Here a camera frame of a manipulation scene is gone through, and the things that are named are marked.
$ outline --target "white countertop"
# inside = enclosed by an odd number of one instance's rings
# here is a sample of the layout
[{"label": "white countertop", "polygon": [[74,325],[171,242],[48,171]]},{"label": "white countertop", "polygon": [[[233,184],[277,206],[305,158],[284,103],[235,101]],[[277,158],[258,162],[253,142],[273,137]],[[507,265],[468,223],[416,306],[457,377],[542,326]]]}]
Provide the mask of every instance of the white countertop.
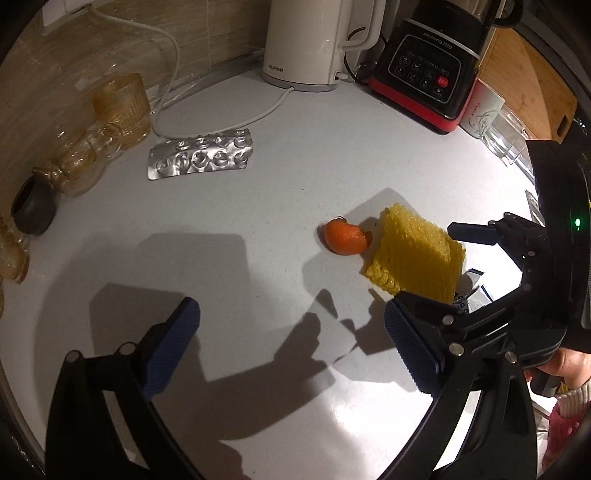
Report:
[{"label": "white countertop", "polygon": [[[181,133],[218,129],[281,91],[250,72],[161,121]],[[346,83],[294,92],[250,129],[246,170],[157,181],[147,178],[151,135],[89,193],[64,199],[33,239],[25,282],[4,282],[0,357],[39,441],[65,354],[137,341],[185,295],[202,307],[198,341],[155,405],[211,480],[375,480],[408,440],[431,398],[383,330],[388,296],[359,274],[361,257],[327,252],[316,229],[395,202],[443,228],[505,211],[529,218],[531,184],[461,129],[440,137]],[[519,284],[498,246],[467,245],[470,267],[494,298]]]}]

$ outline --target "black control panel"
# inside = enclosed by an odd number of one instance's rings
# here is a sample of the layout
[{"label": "black control panel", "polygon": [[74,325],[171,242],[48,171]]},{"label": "black control panel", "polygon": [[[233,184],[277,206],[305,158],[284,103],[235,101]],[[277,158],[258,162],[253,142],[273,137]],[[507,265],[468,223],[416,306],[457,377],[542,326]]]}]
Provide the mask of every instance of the black control panel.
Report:
[{"label": "black control panel", "polygon": [[449,102],[457,85],[462,63],[432,43],[407,35],[388,67],[390,75],[435,99]]}]

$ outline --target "white kettle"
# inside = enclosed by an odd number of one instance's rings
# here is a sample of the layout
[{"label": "white kettle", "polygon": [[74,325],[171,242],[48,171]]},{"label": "white kettle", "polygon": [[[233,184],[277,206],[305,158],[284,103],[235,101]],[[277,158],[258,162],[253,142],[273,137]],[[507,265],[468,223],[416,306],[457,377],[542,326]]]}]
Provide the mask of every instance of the white kettle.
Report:
[{"label": "white kettle", "polygon": [[375,0],[365,40],[347,42],[353,0],[272,0],[262,77],[302,92],[333,90],[345,77],[345,52],[378,41],[385,6]]}]

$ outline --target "beige wall tile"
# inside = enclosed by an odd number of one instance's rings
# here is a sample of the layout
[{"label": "beige wall tile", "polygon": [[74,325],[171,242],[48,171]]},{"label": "beige wall tile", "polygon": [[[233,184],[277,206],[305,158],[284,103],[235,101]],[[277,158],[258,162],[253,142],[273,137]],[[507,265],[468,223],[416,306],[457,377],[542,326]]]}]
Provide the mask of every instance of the beige wall tile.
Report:
[{"label": "beige wall tile", "polygon": [[[115,0],[100,10],[174,35],[182,82],[264,47],[270,3]],[[32,167],[48,161],[47,138],[56,122],[92,121],[89,95],[96,85],[113,74],[138,72],[146,88],[163,86],[173,65],[173,48],[157,33],[84,14],[43,36],[38,14],[0,65],[0,215],[8,216]]]},{"label": "beige wall tile", "polygon": [[269,23],[270,0],[209,0],[209,35],[242,28],[265,28]]},{"label": "beige wall tile", "polygon": [[99,10],[160,27],[181,45],[207,37],[207,0],[116,0]]},{"label": "beige wall tile", "polygon": [[215,35],[209,39],[209,59],[212,65],[265,47],[267,29],[242,28]]}]

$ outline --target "ceramic mug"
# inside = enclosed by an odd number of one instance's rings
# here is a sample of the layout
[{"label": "ceramic mug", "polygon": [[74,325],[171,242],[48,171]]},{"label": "ceramic mug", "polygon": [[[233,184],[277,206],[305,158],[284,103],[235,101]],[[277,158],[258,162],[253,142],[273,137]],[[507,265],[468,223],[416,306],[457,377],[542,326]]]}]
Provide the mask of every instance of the ceramic mug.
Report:
[{"label": "ceramic mug", "polygon": [[482,139],[505,104],[505,99],[480,79],[476,79],[474,91],[460,126],[474,138]]},{"label": "ceramic mug", "polygon": [[19,190],[10,213],[21,232],[41,235],[51,225],[56,209],[56,197],[49,182],[33,175]]}]

